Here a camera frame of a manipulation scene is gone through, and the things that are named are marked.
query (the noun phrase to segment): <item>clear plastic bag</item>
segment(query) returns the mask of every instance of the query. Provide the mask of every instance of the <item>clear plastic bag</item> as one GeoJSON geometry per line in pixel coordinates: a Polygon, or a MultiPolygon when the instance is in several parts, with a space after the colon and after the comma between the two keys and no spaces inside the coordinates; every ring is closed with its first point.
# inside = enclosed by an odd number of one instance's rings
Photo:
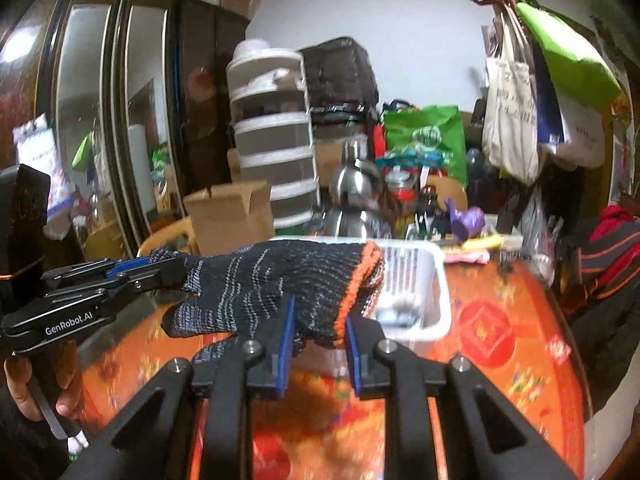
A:
{"type": "Polygon", "coordinates": [[[542,192],[537,186],[522,214],[520,232],[522,254],[529,260],[529,269],[551,286],[556,274],[556,250],[542,207],[542,192]]]}

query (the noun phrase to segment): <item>orange tablecloth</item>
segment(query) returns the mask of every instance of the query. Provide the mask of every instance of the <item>orange tablecloth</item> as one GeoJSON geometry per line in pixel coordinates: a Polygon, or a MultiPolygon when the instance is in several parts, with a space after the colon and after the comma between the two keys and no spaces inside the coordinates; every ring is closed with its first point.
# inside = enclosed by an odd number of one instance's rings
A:
{"type": "MultiPolygon", "coordinates": [[[[447,281],[453,313],[449,335],[415,351],[442,362],[456,352],[470,357],[581,478],[584,394],[578,362],[568,355],[544,290],[520,264],[506,280],[494,264],[451,266],[447,281]]],[[[163,312],[158,310],[84,372],[85,422],[96,430],[166,361],[190,358],[212,340],[169,339],[160,328],[163,312]]],[[[348,380],[293,372],[283,401],[254,402],[252,411],[256,480],[382,477],[384,403],[354,398],[348,380]]],[[[439,437],[438,463],[443,464],[439,437]]]]}

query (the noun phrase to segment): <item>dark clothing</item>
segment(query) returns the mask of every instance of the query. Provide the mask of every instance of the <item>dark clothing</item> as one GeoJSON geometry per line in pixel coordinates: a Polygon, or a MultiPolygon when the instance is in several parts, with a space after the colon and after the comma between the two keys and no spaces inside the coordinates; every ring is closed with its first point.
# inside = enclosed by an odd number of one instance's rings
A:
{"type": "Polygon", "coordinates": [[[68,467],[66,440],[46,422],[31,422],[18,410],[6,384],[0,386],[0,478],[54,480],[68,467]]]}

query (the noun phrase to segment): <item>blue gripper pad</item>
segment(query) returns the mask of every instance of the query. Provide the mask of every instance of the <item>blue gripper pad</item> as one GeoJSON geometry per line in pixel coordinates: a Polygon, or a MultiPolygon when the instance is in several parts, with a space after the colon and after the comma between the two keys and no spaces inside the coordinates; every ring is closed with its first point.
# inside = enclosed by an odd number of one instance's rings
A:
{"type": "Polygon", "coordinates": [[[351,317],[347,316],[346,321],[346,352],[349,363],[349,375],[351,377],[351,387],[356,395],[360,397],[362,393],[362,371],[360,370],[360,351],[356,342],[356,334],[353,329],[351,317]]]}
{"type": "Polygon", "coordinates": [[[295,312],[296,298],[292,296],[287,305],[287,317],[284,331],[280,339],[280,351],[278,352],[278,375],[276,377],[276,394],[279,399],[284,397],[289,384],[289,371],[293,354],[293,338],[296,335],[295,312]]]}
{"type": "Polygon", "coordinates": [[[119,272],[127,272],[128,270],[137,269],[138,267],[144,267],[150,263],[151,258],[149,256],[142,256],[141,258],[119,262],[113,267],[113,269],[107,272],[106,278],[112,278],[119,272]]]}

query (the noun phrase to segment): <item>wooden chair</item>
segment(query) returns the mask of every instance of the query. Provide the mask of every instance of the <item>wooden chair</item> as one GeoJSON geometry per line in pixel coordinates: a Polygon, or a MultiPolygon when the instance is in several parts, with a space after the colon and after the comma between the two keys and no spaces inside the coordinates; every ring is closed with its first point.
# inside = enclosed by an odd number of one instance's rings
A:
{"type": "Polygon", "coordinates": [[[147,256],[152,249],[166,248],[176,242],[180,243],[180,238],[186,238],[186,243],[183,242],[181,245],[178,245],[175,250],[194,254],[200,252],[198,244],[196,243],[196,235],[193,231],[191,218],[187,216],[182,220],[163,227],[142,242],[138,250],[138,257],[147,256]]]}

